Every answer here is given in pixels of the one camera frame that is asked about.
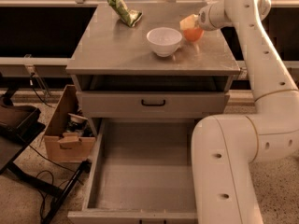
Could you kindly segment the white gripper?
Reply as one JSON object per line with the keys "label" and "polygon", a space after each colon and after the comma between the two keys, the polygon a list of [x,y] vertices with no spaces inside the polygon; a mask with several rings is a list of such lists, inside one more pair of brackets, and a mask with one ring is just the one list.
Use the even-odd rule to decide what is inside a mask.
{"label": "white gripper", "polygon": [[199,25],[205,31],[220,29],[222,26],[222,6],[220,3],[214,3],[202,7],[199,17],[192,14],[180,21],[179,25],[181,30],[198,28]]}

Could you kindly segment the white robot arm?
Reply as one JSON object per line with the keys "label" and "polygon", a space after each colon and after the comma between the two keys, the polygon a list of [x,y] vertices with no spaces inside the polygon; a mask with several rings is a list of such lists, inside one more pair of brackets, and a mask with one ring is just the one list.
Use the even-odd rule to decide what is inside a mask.
{"label": "white robot arm", "polygon": [[220,0],[199,12],[206,31],[235,28],[251,91],[250,109],[211,115],[192,131],[199,224],[263,224],[250,166],[298,149],[299,90],[263,28],[270,9],[270,0]]}

